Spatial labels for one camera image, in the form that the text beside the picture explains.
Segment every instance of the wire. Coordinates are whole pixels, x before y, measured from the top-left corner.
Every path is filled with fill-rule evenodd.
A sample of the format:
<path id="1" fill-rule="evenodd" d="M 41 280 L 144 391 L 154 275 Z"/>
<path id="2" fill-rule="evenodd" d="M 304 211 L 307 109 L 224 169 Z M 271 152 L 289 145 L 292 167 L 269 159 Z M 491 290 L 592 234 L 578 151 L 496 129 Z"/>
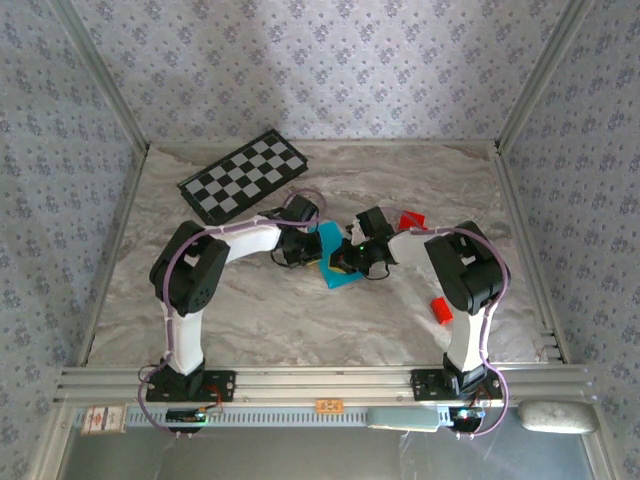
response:
<path id="1" fill-rule="evenodd" d="M 500 252 L 498 252 L 496 247 L 494 247 L 486 238 L 470 230 L 466 230 L 464 228 L 457 228 L 457 227 L 436 228 L 434 230 L 414 230 L 414 229 L 411 230 L 412 235 L 438 235 L 441 233 L 459 233 L 481 243 L 495 257 L 496 261 L 498 262 L 498 265 L 500 266 L 500 273 L 502 275 L 502 286 L 500 288 L 500 291 L 498 292 L 498 296 L 491 302 L 491 304 L 489 304 L 489 306 L 485 308 L 485 311 L 484 311 L 482 328 L 480 330 L 479 349 L 480 349 L 480 359 L 482 360 L 482 363 L 484 364 L 484 366 L 488 370 L 491 370 L 493 373 L 495 373 L 496 376 L 498 377 L 498 381 L 500 382 L 500 385 L 502 386 L 502 390 L 503 390 L 504 403 L 503 403 L 500 415 L 498 416 L 498 419 L 493 423 L 493 425 L 491 425 L 490 427 L 480 432 L 473 433 L 474 437 L 479 437 L 482 435 L 487 435 L 488 433 L 491 433 L 496 428 L 498 428 L 498 425 L 502 423 L 502 420 L 504 420 L 504 417 L 507 415 L 507 409 L 509 408 L 509 387 L 507 385 L 507 381 L 504 378 L 504 375 L 502 374 L 502 372 L 500 372 L 500 370 L 498 370 L 493 365 L 491 365 L 487 358 L 487 343 L 489 341 L 489 330 L 491 327 L 491 321 L 493 320 L 493 314 L 496 311 L 496 308 L 498 307 L 500 300 L 502 300 L 505 292 L 507 291 L 507 285 L 509 283 L 509 274 L 507 273 L 507 265 L 505 264 L 504 260 L 502 259 L 502 256 L 500 255 Z"/>
<path id="2" fill-rule="evenodd" d="M 244 230 L 248 230 L 250 228 L 254 228 L 259 225 L 286 225 L 290 227 L 308 227 L 309 225 L 318 224 L 322 219 L 322 216 L 324 215 L 327 207 L 327 200 L 325 199 L 324 195 L 322 195 L 322 193 L 319 192 L 318 190 L 314 190 L 312 188 L 303 188 L 303 189 L 297 190 L 287 197 L 287 199 L 285 200 L 285 204 L 290 200 L 290 198 L 293 198 L 293 196 L 301 192 L 313 193 L 320 200 L 320 208 L 318 209 L 318 214 L 314 218 L 310 219 L 309 221 L 291 222 L 291 221 L 280 220 L 280 219 L 264 219 L 264 220 L 258 220 L 257 222 L 253 220 L 248 220 L 246 222 L 238 223 L 236 225 L 233 225 L 231 227 L 226 227 L 226 228 L 208 227 L 202 230 L 201 232 L 198 232 L 195 235 L 192 235 L 190 238 L 188 238 L 182 245 L 180 245 L 178 250 L 176 250 L 173 257 L 171 257 L 171 260 L 169 261 L 169 265 L 167 265 L 167 270 L 165 271 L 164 278 L 162 281 L 162 298 L 163 298 L 165 308 L 167 310 L 165 314 L 165 322 L 166 322 L 165 327 L 167 330 L 167 352 L 165 353 L 165 357 L 163 361 L 158 366 L 156 366 L 153 370 L 147 373 L 147 375 L 138 385 L 138 404 L 140 405 L 140 409 L 142 410 L 142 413 L 144 414 L 146 419 L 149 421 L 149 423 L 153 425 L 156 429 L 162 432 L 168 433 L 172 436 L 174 435 L 174 432 L 172 432 L 169 428 L 163 425 L 160 425 L 151 416 L 144 402 L 143 389 L 144 389 L 144 386 L 149 383 L 149 380 L 153 377 L 153 375 L 155 375 L 157 372 L 165 368 L 174 356 L 174 338 L 173 338 L 174 308 L 173 308 L 173 305 L 171 305 L 171 302 L 169 299 L 169 281 L 171 279 L 171 274 L 173 273 L 173 269 L 178 263 L 178 260 L 182 257 L 182 255 L 187 250 L 187 248 L 189 248 L 193 243 L 197 242 L 200 238 L 205 237 L 207 235 L 215 235 L 217 233 L 222 233 L 223 231 L 225 233 L 241 232 Z"/>
<path id="3" fill-rule="evenodd" d="M 287 205 L 289 205 L 289 202 L 293 200 L 293 197 L 295 197 L 296 195 L 300 195 L 301 193 L 311 193 L 315 195 L 318 200 L 320 200 L 319 210 L 321 212 L 325 212 L 327 210 L 327 199 L 315 188 L 299 188 L 298 190 L 294 190 L 289 195 L 287 195 L 287 198 L 284 199 L 284 202 L 282 202 L 282 208 L 285 208 Z"/>
<path id="4" fill-rule="evenodd" d="M 491 409 L 491 401 L 492 401 L 492 399 L 491 399 L 491 394 L 489 393 L 489 390 L 487 390 L 487 389 L 485 388 L 485 386 L 484 386 L 484 385 L 482 385 L 482 384 L 480 384 L 480 386 L 478 387 L 478 392 L 477 392 L 478 394 L 476 395 L 476 398 L 474 398 L 474 400 L 473 400 L 473 402 L 472 402 L 472 404 L 471 404 L 471 405 L 474 405 L 474 404 L 476 403 L 476 401 L 478 400 L 478 398 L 480 397 L 479 392 L 480 392 L 480 390 L 481 390 L 481 389 L 482 389 L 482 390 L 487 394 L 487 397 L 489 398 L 489 409 Z M 478 424 L 478 428 L 476 428 L 476 429 L 473 431 L 472 435 L 474 435 L 474 436 L 475 436 L 475 435 L 477 434 L 477 432 L 479 432 L 479 431 L 480 431 L 480 429 L 482 428 L 482 424 L 483 424 L 483 423 L 484 423 L 484 417 L 480 417 L 480 423 Z"/>
<path id="5" fill-rule="evenodd" d="M 220 407 L 220 412 L 223 412 L 223 407 L 222 407 L 222 395 L 220 394 L 220 390 L 218 389 L 218 387 L 216 387 L 215 385 L 211 384 L 211 385 L 207 385 L 206 387 L 204 387 L 205 390 L 211 390 L 212 392 L 214 392 L 216 394 L 216 403 L 214 403 L 213 405 L 208 405 L 206 407 L 203 407 L 203 410 L 209 410 L 211 408 L 215 408 L 215 407 Z"/>
<path id="6" fill-rule="evenodd" d="M 275 253 L 275 252 L 276 252 L 275 250 L 271 250 L 271 251 L 269 252 L 269 257 L 271 257 L 271 261 L 273 261 L 273 263 L 275 263 L 275 264 L 276 264 L 276 265 L 278 265 L 279 267 L 288 268 L 288 269 L 293 269 L 293 268 L 296 268 L 296 267 L 299 267 L 299 266 L 300 266 L 300 262 L 298 262 L 298 263 L 294 263 L 293 265 L 289 265 L 289 264 L 287 264 L 287 263 L 279 262 L 278 260 L 276 260 L 276 257 L 274 256 L 274 253 Z"/>
<path id="7" fill-rule="evenodd" d="M 142 373 L 142 370 L 144 370 L 145 368 L 149 368 L 149 367 L 157 367 L 158 364 L 157 363 L 150 363 L 149 365 L 144 365 L 143 367 L 140 367 L 140 370 L 138 370 L 138 380 L 142 381 L 142 378 L 140 377 L 140 374 Z"/>

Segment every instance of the red cube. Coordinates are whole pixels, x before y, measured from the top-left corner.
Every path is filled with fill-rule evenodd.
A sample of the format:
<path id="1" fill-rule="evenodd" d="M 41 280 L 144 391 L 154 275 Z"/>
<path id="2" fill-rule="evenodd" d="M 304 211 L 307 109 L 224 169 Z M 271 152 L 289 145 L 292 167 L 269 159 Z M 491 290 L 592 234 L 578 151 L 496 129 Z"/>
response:
<path id="1" fill-rule="evenodd" d="M 431 310 L 440 325 L 446 325 L 453 320 L 453 313 L 451 313 L 451 309 L 449 308 L 449 305 L 447 305 L 447 301 L 444 297 L 434 298 L 431 300 L 430 305 Z"/>
<path id="2" fill-rule="evenodd" d="M 420 215 L 419 213 L 410 212 L 408 210 L 404 211 L 404 215 L 400 217 L 400 224 L 398 225 L 398 230 L 408 230 L 411 227 L 420 226 L 423 230 L 426 230 L 427 227 L 424 225 L 425 217 L 424 215 Z"/>

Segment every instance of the label sticker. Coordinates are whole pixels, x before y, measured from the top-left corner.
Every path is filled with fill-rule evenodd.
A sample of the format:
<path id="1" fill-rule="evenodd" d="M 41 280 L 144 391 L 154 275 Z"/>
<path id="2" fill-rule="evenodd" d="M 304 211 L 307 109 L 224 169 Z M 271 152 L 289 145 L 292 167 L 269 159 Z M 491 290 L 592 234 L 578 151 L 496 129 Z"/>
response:
<path id="1" fill-rule="evenodd" d="M 103 433 L 124 433 L 126 429 L 127 406 L 89 407 L 82 424 L 82 435 Z"/>
<path id="2" fill-rule="evenodd" d="M 344 413 L 344 401 L 339 398 L 324 398 L 316 400 L 316 413 Z"/>

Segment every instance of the patterned wallpaper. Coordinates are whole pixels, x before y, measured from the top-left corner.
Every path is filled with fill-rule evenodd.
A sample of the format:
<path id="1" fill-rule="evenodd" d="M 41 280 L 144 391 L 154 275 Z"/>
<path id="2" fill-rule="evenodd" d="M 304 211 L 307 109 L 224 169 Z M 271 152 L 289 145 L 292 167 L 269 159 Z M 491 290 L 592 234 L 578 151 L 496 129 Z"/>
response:
<path id="1" fill-rule="evenodd" d="M 75 362 L 132 148 L 44 0 L 0 3 L 0 478 Z"/>
<path id="2" fill-rule="evenodd" d="M 565 0 L 74 0 L 151 142 L 495 138 Z"/>
<path id="3" fill-rule="evenodd" d="M 596 3 L 508 154 L 572 360 L 640 478 L 640 4 Z"/>

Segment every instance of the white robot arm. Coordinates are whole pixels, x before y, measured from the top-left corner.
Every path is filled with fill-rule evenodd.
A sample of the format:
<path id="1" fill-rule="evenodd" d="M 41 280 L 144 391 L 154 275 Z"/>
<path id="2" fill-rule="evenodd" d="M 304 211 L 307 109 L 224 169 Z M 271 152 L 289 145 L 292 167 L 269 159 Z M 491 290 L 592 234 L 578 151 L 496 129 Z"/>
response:
<path id="1" fill-rule="evenodd" d="M 185 222 L 174 234 L 156 261 L 150 280 L 156 296 L 163 302 L 167 329 L 167 352 L 172 352 L 164 377 L 177 390 L 195 392 L 200 388 L 204 371 L 204 356 L 200 344 L 202 312 L 211 300 L 224 265 L 255 252 L 281 248 L 288 264 L 305 264 L 322 255 L 317 232 L 304 232 L 278 224 L 282 221 L 307 222 L 317 215 L 317 207 L 302 197 L 295 197 L 289 206 L 258 215 L 249 222 L 211 227 L 204 234 L 202 227 Z M 484 308 L 502 288 L 500 268 L 491 253 L 477 241 L 464 235 L 434 235 L 425 238 L 411 232 L 394 232 L 380 209 L 374 207 L 357 216 L 357 237 L 343 241 L 330 259 L 333 268 L 345 273 L 360 271 L 368 275 L 374 263 L 418 264 L 434 269 L 449 303 L 455 307 L 452 339 L 444 354 L 443 383 L 452 396 L 468 394 L 486 377 L 480 357 L 480 336 Z M 473 222 L 458 228 L 482 236 Z M 169 303 L 174 312 L 167 315 L 163 282 L 168 265 L 176 252 L 194 235 L 201 238 L 188 247 L 175 263 L 169 278 Z"/>
<path id="2" fill-rule="evenodd" d="M 232 223 L 225 225 L 222 233 L 211 235 L 211 238 L 224 242 L 229 247 L 225 265 L 252 253 L 270 252 L 276 248 L 282 230 L 276 225 L 260 225 L 259 221 L 261 220 L 267 220 L 267 218 L 256 215 L 250 220 L 256 224 L 255 227 L 235 233 L 225 233 L 224 230 L 233 232 L 233 227 L 247 222 Z M 189 256 L 185 258 L 186 263 L 193 263 L 193 265 L 196 260 L 196 258 Z M 162 308 L 166 321 L 168 320 L 167 307 L 164 302 L 162 302 Z M 182 375 L 189 375 L 204 362 L 200 343 L 203 311 L 204 307 L 193 313 L 181 315 L 176 311 L 173 314 L 172 332 L 170 333 L 173 337 L 173 355 L 169 366 Z M 167 338 L 167 351 L 169 349 L 169 339 Z"/>

